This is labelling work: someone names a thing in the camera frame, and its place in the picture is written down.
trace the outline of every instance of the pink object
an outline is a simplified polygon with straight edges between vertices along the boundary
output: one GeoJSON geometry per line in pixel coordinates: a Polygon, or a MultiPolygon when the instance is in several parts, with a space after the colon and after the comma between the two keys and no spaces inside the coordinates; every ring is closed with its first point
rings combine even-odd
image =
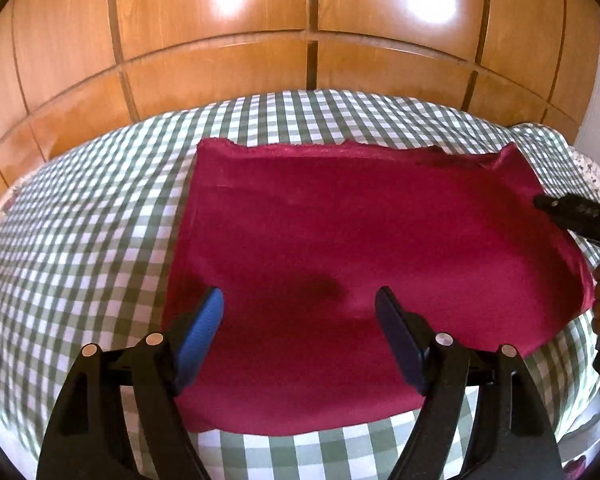
{"type": "Polygon", "coordinates": [[[376,321],[389,285],[462,344],[536,350],[592,302],[574,240],[515,145],[447,155],[200,142],[163,326],[207,285],[224,319],[177,399],[189,431],[297,434],[422,405],[376,321]]]}

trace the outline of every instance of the patterned bedding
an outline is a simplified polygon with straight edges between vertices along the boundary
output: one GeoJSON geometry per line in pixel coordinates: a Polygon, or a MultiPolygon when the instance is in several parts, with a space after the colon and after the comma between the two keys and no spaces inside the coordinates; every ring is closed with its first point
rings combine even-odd
{"type": "MultiPolygon", "coordinates": [[[[83,344],[135,344],[157,330],[196,145],[247,146],[352,139],[398,149],[437,144],[483,153],[516,142],[549,193],[597,198],[562,136],[545,126],[503,128],[458,110],[359,92],[280,92],[167,113],[121,128],[41,168],[0,224],[0,416],[33,456],[83,344]]],[[[576,238],[595,266],[598,250],[576,238]]],[[[590,364],[590,313],[527,359],[562,436],[599,386],[590,364]]],[[[133,396],[127,423],[142,472],[152,471],[133,396]]],[[[458,473],[475,412],[468,388],[445,477],[458,473]]],[[[417,412],[289,437],[192,434],[213,478],[385,478],[417,412]]]]}

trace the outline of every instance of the bed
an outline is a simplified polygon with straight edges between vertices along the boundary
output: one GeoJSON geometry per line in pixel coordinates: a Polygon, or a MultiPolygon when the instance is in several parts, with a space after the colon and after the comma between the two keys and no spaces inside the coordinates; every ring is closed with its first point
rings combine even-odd
{"type": "MultiPolygon", "coordinates": [[[[34,478],[46,423],[79,349],[134,345],[159,329],[178,222],[196,145],[227,137],[255,146],[352,139],[398,149],[494,152],[515,142],[545,191],[600,200],[560,133],[510,128],[417,99],[349,91],[261,94],[155,116],[110,132],[43,166],[0,222],[0,444],[34,478]]],[[[600,252],[576,241],[594,267],[600,252]]],[[[590,313],[572,320],[526,363],[554,426],[567,433],[600,386],[590,313]]],[[[468,388],[445,477],[459,472],[475,413],[468,388]]],[[[140,471],[154,476],[132,392],[123,391],[140,471]]],[[[349,428],[269,438],[192,434],[211,476],[385,478],[417,412],[349,428]]]]}

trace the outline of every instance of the maroon fabric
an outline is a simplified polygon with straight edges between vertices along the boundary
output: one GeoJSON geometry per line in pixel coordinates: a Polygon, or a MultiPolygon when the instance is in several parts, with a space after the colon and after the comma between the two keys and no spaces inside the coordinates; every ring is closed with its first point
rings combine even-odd
{"type": "Polygon", "coordinates": [[[513,144],[464,156],[200,142],[163,326],[205,285],[226,306],[177,399],[187,429],[296,434],[419,408],[376,322],[382,285],[466,346],[527,355],[549,341],[590,307],[592,279],[533,208],[540,192],[513,144]]]}

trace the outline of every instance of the cloth fold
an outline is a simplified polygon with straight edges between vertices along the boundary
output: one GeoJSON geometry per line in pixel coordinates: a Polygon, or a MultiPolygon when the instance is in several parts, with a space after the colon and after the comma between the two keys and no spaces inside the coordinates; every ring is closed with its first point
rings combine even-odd
{"type": "Polygon", "coordinates": [[[162,323],[208,285],[226,304],[177,399],[186,428],[298,434],[419,408],[375,319],[382,285],[466,346],[528,355],[592,301],[576,243],[533,208],[540,192],[513,144],[202,140],[162,323]]]}

